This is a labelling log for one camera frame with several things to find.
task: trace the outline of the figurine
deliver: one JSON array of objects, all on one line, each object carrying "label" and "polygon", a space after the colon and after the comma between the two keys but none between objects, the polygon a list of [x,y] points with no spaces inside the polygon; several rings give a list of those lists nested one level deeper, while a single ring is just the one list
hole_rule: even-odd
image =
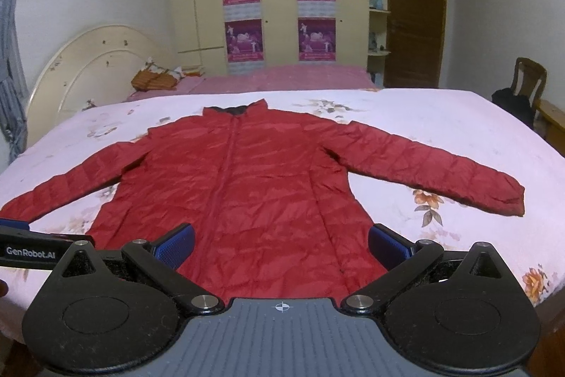
[{"label": "figurine", "polygon": [[376,8],[378,11],[384,10],[384,5],[383,5],[383,3],[382,3],[382,0],[375,0],[375,8]]},{"label": "figurine", "polygon": [[377,34],[369,32],[369,50],[375,52],[379,49],[377,46]]}]

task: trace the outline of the red down jacket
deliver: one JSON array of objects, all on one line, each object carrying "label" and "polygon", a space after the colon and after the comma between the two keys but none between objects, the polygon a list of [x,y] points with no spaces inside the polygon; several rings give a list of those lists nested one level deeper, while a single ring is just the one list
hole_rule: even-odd
[{"label": "red down jacket", "polygon": [[340,301],[385,272],[367,249],[373,223],[347,171],[524,213],[524,188],[470,159],[357,122],[270,110],[264,100],[241,112],[206,108],[108,146],[0,216],[32,222],[121,179],[89,232],[98,248],[154,240],[187,222],[196,248],[179,272],[224,300]]}]

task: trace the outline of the brown door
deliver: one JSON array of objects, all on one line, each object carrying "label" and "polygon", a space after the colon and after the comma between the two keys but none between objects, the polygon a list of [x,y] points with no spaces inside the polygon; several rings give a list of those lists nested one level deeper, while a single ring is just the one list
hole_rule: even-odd
[{"label": "brown door", "polygon": [[437,88],[445,0],[388,0],[385,87]]}]

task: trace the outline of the black bag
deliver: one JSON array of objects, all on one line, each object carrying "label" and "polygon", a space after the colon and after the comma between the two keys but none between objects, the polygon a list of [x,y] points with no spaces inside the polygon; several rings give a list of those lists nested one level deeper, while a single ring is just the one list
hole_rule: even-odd
[{"label": "black bag", "polygon": [[533,119],[536,112],[530,106],[527,96],[514,95],[510,88],[502,88],[493,93],[492,102],[533,130]]}]

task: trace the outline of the pink bedspread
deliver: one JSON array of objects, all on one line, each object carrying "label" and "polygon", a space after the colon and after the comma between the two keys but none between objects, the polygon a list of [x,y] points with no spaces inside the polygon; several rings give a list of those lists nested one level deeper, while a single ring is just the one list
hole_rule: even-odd
[{"label": "pink bedspread", "polygon": [[253,91],[358,90],[376,88],[364,68],[340,65],[289,65],[245,76],[186,77],[176,90],[136,91],[126,101],[156,96],[214,95]]}]

